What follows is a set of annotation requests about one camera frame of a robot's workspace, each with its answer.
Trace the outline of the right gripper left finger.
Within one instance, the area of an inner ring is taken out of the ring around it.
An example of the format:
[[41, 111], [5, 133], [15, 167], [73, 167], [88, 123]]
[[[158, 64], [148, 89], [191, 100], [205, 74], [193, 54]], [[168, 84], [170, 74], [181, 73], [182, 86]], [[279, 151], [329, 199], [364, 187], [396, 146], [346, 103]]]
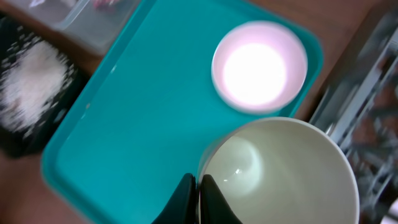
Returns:
[[164, 209], [152, 224], [194, 224], [197, 184], [192, 174], [185, 174]]

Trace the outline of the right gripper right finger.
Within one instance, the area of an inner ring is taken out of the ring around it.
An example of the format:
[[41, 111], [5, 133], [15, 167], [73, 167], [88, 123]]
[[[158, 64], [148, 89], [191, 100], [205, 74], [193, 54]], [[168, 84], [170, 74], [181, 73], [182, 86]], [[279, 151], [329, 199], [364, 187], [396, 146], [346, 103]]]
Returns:
[[242, 224], [210, 174], [204, 175], [200, 184], [200, 223]]

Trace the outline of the white cup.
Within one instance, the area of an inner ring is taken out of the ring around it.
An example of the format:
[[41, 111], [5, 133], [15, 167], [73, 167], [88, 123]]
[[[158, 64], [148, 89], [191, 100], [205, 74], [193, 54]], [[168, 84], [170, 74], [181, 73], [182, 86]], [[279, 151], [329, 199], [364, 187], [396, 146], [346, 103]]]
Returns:
[[199, 178], [211, 175], [243, 223], [357, 224], [359, 193], [342, 150], [304, 121], [248, 123], [204, 151]]

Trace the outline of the pile of rice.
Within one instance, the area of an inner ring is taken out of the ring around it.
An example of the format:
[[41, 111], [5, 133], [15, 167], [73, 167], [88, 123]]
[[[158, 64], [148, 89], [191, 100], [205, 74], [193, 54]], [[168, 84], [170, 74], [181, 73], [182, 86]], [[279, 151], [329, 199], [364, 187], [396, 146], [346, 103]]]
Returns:
[[17, 130], [35, 124], [61, 89], [66, 66], [56, 49], [43, 40], [22, 53], [4, 83], [1, 123]]

